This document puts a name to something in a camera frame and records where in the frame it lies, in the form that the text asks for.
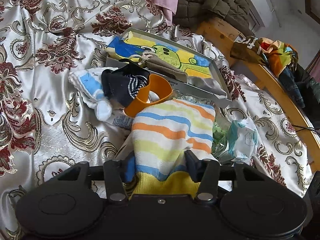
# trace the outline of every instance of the bed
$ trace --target bed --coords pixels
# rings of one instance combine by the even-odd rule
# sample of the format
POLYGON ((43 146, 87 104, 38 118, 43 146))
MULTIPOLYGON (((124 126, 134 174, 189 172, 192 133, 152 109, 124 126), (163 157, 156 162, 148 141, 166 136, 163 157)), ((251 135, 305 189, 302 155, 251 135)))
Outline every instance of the bed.
MULTIPOLYGON (((68 82, 75 69, 104 66, 104 49, 127 28, 147 30, 212 58, 232 104, 228 121, 251 117, 257 156, 270 177, 303 196, 312 179, 307 147, 281 107, 202 35, 167 26, 151 0, 0 0, 0 238, 20 239, 14 207, 33 187, 79 161, 113 159, 129 131, 97 121, 68 82)), ((92 190, 105 197, 103 182, 92 190)))
MULTIPOLYGON (((265 66, 251 64, 249 62, 236 60, 231 58, 230 50, 234 40, 241 37, 242 34, 227 22, 214 18, 208 22, 203 22, 195 31, 203 35, 226 55, 231 69, 237 67, 241 71, 241 67, 247 67, 256 77, 254 83, 261 90, 266 88, 268 92, 276 99, 286 114, 288 120, 298 126, 312 127, 311 122, 306 117, 304 112, 300 110, 295 103, 290 99, 288 94, 283 89, 276 76, 265 66)), ((310 130, 300 130, 295 128, 301 140, 307 145, 308 158, 313 172, 320 170, 320 138, 310 130)))

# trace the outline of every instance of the orange silicone cup holder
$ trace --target orange silicone cup holder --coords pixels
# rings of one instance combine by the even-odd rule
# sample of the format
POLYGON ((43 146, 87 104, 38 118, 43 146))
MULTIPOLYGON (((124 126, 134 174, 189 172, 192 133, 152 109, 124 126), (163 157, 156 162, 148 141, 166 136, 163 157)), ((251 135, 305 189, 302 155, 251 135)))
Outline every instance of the orange silicone cup holder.
POLYGON ((141 112, 146 107, 156 105, 167 100, 171 93, 172 87, 167 80, 158 75, 150 74, 148 85, 140 88, 137 97, 124 109, 124 112, 130 117, 135 117, 137 113, 141 112), (147 103, 150 91, 156 93, 160 99, 152 103, 147 103))

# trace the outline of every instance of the floral bedspread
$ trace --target floral bedspread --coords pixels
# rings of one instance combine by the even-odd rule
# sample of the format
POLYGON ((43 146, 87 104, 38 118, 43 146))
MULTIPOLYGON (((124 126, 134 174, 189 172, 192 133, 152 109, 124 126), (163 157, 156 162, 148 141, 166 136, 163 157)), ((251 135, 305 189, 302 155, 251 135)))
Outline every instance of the floral bedspread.
MULTIPOLYGON (((246 77, 235 77, 202 36, 167 27, 151 0, 0 0, 0 239, 23 235, 14 215, 20 196, 79 161, 102 165, 121 147, 128 131, 98 122, 68 73, 104 66, 103 49, 129 27, 214 59, 234 99, 221 113, 228 120, 250 116, 262 165, 304 195, 312 176, 306 146, 281 108, 246 77)), ((101 182, 92 190, 105 196, 101 182)))

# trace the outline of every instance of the green cartoon character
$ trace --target green cartoon character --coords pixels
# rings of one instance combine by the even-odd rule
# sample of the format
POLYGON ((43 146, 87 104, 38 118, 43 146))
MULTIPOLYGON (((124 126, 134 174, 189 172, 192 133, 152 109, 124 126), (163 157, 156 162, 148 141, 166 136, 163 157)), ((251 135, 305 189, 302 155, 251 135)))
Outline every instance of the green cartoon character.
POLYGON ((189 58, 190 63, 182 63, 179 55, 171 49, 162 45, 154 45, 152 48, 155 50, 156 55, 163 61, 181 69, 190 76, 199 76, 210 78, 211 73, 209 67, 196 65, 197 60, 193 57, 189 58))

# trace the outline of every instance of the drawstring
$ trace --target drawstring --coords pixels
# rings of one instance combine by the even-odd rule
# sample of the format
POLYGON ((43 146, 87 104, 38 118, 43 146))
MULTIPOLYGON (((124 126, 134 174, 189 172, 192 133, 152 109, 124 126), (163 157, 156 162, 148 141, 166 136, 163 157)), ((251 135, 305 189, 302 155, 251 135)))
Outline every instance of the drawstring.
POLYGON ((141 61, 138 63, 138 65, 142 65, 143 63, 145 63, 145 61, 147 61, 147 60, 150 59, 151 57, 157 57, 157 54, 155 54, 154 52, 151 52, 151 51, 144 51, 144 52, 142 52, 141 55, 138 55, 138 54, 131 55, 131 56, 129 57, 129 59, 131 59, 131 58, 133 58, 133 57, 135 57, 135 58, 137 58, 137 57, 140 58, 141 61))

